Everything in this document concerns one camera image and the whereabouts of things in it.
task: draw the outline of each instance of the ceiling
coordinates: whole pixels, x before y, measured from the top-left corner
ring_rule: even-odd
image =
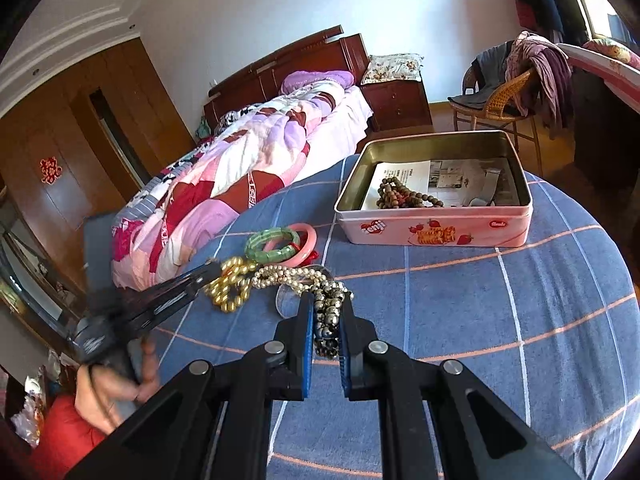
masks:
[[[0,117],[73,63],[139,35],[143,0],[41,0],[0,63]]]

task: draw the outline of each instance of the chair leg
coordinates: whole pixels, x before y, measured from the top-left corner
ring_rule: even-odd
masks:
[[[518,125],[516,121],[513,121],[513,147],[516,149],[516,153],[520,152],[520,148],[518,147]]]
[[[542,174],[542,155],[540,153],[540,140],[538,139],[538,129],[536,128],[535,116],[531,116],[531,131],[533,132],[533,143],[536,147],[536,159],[538,160],[538,176],[544,177]]]

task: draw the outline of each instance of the silver bead necklace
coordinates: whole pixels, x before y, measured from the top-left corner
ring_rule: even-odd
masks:
[[[298,295],[302,295],[306,291],[311,292],[315,296],[314,342],[316,354],[329,359],[337,357],[338,323],[342,302],[347,294],[353,299],[353,293],[347,290],[343,282],[329,280],[321,271],[306,267],[289,269],[281,265],[267,265],[256,271],[251,284],[254,288],[289,285]]]

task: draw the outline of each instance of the wooden headboard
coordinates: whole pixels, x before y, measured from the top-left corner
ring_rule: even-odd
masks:
[[[369,57],[359,34],[335,39],[342,26],[327,28],[284,46],[245,66],[209,90],[204,105],[207,123],[215,126],[223,114],[278,95],[284,78],[296,70],[325,72],[348,70],[356,84],[367,69]]]

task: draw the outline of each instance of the red double happiness decoration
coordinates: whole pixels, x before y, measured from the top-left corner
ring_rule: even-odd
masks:
[[[42,181],[46,184],[53,184],[62,175],[62,167],[58,165],[58,160],[54,156],[43,158],[40,161],[40,170],[42,171]]]

